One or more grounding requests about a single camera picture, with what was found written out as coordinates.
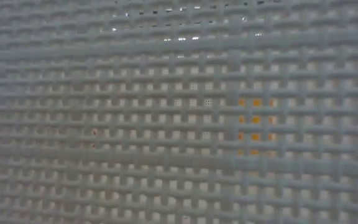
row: white plastic lattice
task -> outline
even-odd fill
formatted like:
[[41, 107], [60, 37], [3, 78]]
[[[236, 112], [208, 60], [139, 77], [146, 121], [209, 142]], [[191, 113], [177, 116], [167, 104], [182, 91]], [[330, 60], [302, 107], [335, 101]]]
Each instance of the white plastic lattice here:
[[358, 0], [0, 0], [0, 223], [358, 223]]

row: white grid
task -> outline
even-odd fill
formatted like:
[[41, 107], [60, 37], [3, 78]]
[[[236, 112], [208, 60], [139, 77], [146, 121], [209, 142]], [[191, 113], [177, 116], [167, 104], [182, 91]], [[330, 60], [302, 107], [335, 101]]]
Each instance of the white grid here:
[[358, 0], [0, 1], [0, 223], [358, 223]]

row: screen mesh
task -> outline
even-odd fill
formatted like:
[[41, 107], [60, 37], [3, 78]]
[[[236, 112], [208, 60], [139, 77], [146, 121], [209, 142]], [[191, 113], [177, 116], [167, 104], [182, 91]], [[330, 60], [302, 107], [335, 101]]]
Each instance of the screen mesh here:
[[358, 223], [358, 0], [0, 0], [0, 223]]

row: woven mesh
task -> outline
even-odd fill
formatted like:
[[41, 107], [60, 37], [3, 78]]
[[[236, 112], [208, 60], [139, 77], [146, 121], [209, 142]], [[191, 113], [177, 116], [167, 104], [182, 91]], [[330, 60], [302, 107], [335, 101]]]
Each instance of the woven mesh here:
[[0, 223], [358, 223], [358, 0], [0, 0]]

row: orange spot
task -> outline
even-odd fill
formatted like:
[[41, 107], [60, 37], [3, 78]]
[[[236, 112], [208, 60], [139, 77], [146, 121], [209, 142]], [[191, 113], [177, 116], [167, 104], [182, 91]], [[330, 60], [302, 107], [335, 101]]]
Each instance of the orange spot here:
[[239, 106], [245, 106], [246, 105], [246, 101], [245, 101], [245, 99], [240, 99], [239, 100]]
[[254, 106], [261, 106], [261, 105], [262, 105], [262, 100], [261, 99], [254, 100]]
[[249, 153], [251, 155], [258, 155], [259, 151], [258, 150], [251, 150], [251, 152]]
[[259, 134], [252, 134], [252, 140], [258, 141], [260, 139]]
[[259, 117], [259, 116], [254, 116], [254, 117], [252, 118], [252, 122], [253, 122], [254, 124], [259, 124], [259, 123], [260, 123], [260, 117]]

